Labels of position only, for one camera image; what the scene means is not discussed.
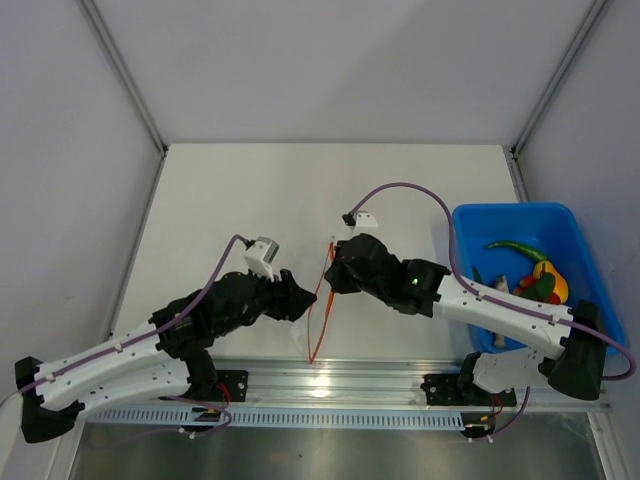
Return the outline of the clear orange zip top bag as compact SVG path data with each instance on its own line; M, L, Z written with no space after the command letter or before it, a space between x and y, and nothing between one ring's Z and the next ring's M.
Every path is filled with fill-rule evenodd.
M295 352L309 365L319 359L331 318L334 293L325 280L325 274L335 259L336 245L336 237L331 236L326 242L324 258L313 283L316 301L291 328L290 339Z

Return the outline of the red cherry tomato bunch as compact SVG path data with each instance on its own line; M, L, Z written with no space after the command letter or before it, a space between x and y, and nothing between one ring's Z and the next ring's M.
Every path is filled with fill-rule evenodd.
M523 277L513 294L536 302L560 305L561 298L556 292L556 277L545 273L539 278L533 275Z

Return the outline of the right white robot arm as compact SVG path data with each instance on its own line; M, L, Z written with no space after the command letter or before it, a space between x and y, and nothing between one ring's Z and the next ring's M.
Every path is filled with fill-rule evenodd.
M578 400L600 396L607 347L587 331L600 322L592 303L568 308L514 297L443 265L400 260L368 234L339 242L324 278L337 294L365 292L402 314L459 321L520 342L519 350L465 358L456 389L468 403L544 385Z

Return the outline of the grey toy fish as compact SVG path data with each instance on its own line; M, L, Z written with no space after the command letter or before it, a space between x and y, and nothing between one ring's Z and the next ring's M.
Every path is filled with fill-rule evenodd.
M503 292L510 293L507 277L505 275L499 275L494 279L492 284L493 288ZM493 333L493 346L499 350L505 350L507 348L506 337L502 334Z

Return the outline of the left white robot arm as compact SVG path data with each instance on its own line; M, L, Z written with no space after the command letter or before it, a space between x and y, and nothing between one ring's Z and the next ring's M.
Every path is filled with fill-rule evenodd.
M220 392L208 352L215 340L262 316L294 322L315 300L286 269L272 279L231 272L84 352L53 362L25 357L15 364L23 437L53 440L80 419L135 401L210 400Z

